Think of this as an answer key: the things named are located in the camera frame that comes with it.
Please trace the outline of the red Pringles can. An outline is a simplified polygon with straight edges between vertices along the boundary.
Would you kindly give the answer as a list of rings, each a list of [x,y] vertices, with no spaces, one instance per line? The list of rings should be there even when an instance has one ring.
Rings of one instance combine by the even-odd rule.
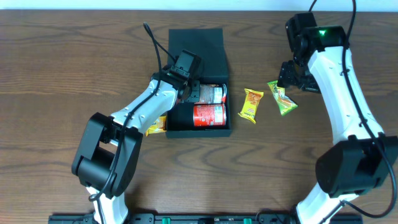
[[[224,126],[226,107],[224,104],[195,105],[193,107],[193,125],[195,127]]]
[[[226,84],[201,84],[199,100],[196,105],[215,105],[226,102],[227,97]]]

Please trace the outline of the green yellow snack packet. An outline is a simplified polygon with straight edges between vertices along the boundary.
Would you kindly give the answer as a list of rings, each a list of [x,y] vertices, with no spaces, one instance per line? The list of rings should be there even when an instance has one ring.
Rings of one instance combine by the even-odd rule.
[[[279,107],[279,111],[282,116],[285,116],[292,110],[296,109],[298,105],[285,95],[285,88],[277,86],[277,80],[267,83],[272,95]]]

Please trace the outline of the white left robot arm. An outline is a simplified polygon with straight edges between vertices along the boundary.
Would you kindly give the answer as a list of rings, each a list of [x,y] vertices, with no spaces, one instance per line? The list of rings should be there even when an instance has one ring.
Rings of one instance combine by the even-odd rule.
[[[149,127],[178,101],[196,95],[198,82],[153,79],[125,108],[109,116],[95,113],[72,162],[72,174],[89,191],[96,223],[124,223],[124,192],[135,173],[142,139]]]

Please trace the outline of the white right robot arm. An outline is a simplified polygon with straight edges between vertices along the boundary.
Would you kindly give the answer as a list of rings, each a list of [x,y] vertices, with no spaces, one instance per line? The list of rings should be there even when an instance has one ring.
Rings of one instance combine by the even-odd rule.
[[[291,221],[330,223],[342,207],[395,179],[397,138],[384,134],[366,103],[342,27],[288,25],[286,31],[294,57],[282,64],[278,84],[321,94],[333,135],[333,147],[316,162],[316,185]]]

